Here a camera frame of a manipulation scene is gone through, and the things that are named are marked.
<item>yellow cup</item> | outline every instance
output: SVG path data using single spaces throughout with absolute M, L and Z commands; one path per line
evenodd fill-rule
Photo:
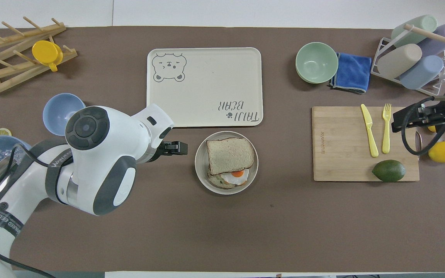
M 56 65 L 63 61 L 63 51 L 53 42 L 36 42 L 32 46 L 32 54 L 42 65 L 51 68 L 51 71 L 58 71 Z

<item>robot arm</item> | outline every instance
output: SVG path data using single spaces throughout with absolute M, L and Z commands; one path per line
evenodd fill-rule
M 187 154 L 186 144 L 163 141 L 171 128 L 173 121 L 155 104 L 131 117 L 90 106 L 69 120 L 66 141 L 37 144 L 19 165 L 0 161 L 0 219 L 7 220 L 0 221 L 0 255 L 9 256 L 21 227 L 46 197 L 94 215 L 116 209 L 131 191 L 136 164 Z M 0 276 L 10 273 L 10 264 L 0 260 Z
M 431 100 L 438 100 L 440 102 L 436 105 L 425 107 L 424 103 Z M 401 138 L 403 139 L 403 144 L 406 149 L 412 154 L 424 155 L 434 146 L 445 132 L 445 94 L 440 97 L 428 97 L 401 109 L 392 116 L 394 119 L 392 122 L 392 131 L 401 131 Z M 437 134 L 435 137 L 422 150 L 415 151 L 411 149 L 406 141 L 406 135 L 404 134 L 405 129 L 412 127 L 426 127 L 428 125 L 434 125 L 436 127 Z

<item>beige cup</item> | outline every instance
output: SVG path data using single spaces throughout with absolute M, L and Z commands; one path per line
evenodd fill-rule
M 406 72 L 422 58 L 422 49 L 416 44 L 405 44 L 379 58 L 377 69 L 382 76 L 394 79 Z

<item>blue towel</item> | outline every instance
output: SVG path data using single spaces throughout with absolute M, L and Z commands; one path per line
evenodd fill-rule
M 372 58 L 346 53 L 336 54 L 339 59 L 338 71 L 332 77 L 330 86 L 363 95 L 369 87 Z

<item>fried egg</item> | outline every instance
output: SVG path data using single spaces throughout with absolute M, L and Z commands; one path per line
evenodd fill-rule
M 238 172 L 222 173 L 221 178 L 227 183 L 232 183 L 234 185 L 242 185 L 247 181 L 248 173 L 249 173 L 248 169 L 243 169 Z

